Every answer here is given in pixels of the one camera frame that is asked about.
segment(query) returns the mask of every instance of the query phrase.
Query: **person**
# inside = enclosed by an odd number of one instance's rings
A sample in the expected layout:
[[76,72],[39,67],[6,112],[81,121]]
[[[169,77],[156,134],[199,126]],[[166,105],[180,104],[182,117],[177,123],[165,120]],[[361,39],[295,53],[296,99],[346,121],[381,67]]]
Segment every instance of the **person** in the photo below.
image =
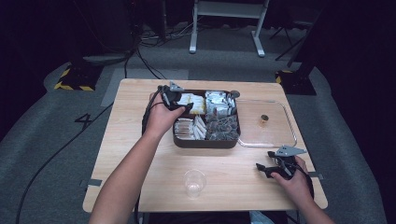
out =
[[[162,102],[158,94],[150,110],[146,131],[103,185],[93,206],[90,223],[128,222],[163,135],[185,110],[180,107],[170,111]],[[304,161],[299,157],[296,160],[307,172]],[[308,223],[332,223],[312,199],[301,172],[296,172],[291,180],[276,173],[272,173],[272,177],[285,189]]]

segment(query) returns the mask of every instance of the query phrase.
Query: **metal stand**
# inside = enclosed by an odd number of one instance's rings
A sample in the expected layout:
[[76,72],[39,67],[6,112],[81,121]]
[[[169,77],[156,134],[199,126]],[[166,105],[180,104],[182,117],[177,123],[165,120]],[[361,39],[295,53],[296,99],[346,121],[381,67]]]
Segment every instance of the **metal stand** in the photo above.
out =
[[222,16],[222,17],[237,17],[237,18],[251,18],[259,19],[256,31],[252,31],[254,44],[257,53],[260,57],[264,57],[265,53],[262,49],[262,43],[259,39],[262,23],[265,18],[265,13],[268,8],[268,0],[265,0],[263,5],[255,4],[241,4],[241,3],[223,3],[223,2],[206,2],[195,0],[194,14],[192,17],[193,26],[190,42],[190,53],[195,53],[197,50],[197,22],[198,15],[205,16]]

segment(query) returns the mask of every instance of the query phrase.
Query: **transparent plastic lid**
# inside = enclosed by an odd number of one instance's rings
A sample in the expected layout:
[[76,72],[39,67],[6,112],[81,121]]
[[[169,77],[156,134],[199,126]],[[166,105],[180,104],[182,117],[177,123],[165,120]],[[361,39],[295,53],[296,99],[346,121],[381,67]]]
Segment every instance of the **transparent plastic lid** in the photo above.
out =
[[236,107],[243,147],[294,147],[297,138],[285,106],[278,101],[238,100]]

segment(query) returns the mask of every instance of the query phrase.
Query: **gray carpet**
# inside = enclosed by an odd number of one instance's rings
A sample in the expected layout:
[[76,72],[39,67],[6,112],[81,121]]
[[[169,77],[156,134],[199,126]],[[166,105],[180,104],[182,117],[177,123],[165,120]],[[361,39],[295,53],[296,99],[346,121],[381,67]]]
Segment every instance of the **gray carpet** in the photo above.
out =
[[[154,68],[182,71],[183,77],[191,80],[275,82],[275,71],[287,68],[291,56],[287,54],[275,61],[288,47],[288,40],[282,33],[269,40],[274,30],[263,30],[261,40],[266,56],[259,58],[249,34],[252,29],[204,30],[198,34],[197,52],[193,55],[189,54],[189,36],[140,50]],[[295,41],[304,33],[293,30],[290,34]],[[60,64],[47,76],[47,94],[0,143],[1,223],[15,222],[21,196],[34,173],[81,131],[82,124],[75,123],[75,119],[86,113],[95,118],[114,99],[114,83],[123,76],[122,66],[119,63],[105,67],[96,91],[53,89],[66,64]],[[294,63],[291,69],[298,66]],[[133,56],[127,68],[128,77],[134,77],[134,71],[145,69],[145,65]],[[315,69],[310,78],[317,96],[287,97],[313,162],[324,176],[321,183],[329,201],[325,211],[337,223],[386,223],[373,174],[331,97],[325,77]],[[104,112],[41,171],[27,193],[21,223],[88,221],[82,202],[110,111],[111,108]]]

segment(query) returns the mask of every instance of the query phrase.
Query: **glass cup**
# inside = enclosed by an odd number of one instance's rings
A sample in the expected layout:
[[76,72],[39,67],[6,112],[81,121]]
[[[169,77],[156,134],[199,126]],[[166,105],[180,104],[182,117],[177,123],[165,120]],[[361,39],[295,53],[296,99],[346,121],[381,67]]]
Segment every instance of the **glass cup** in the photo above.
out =
[[199,170],[189,170],[184,174],[184,187],[190,198],[197,198],[206,186],[206,177]]

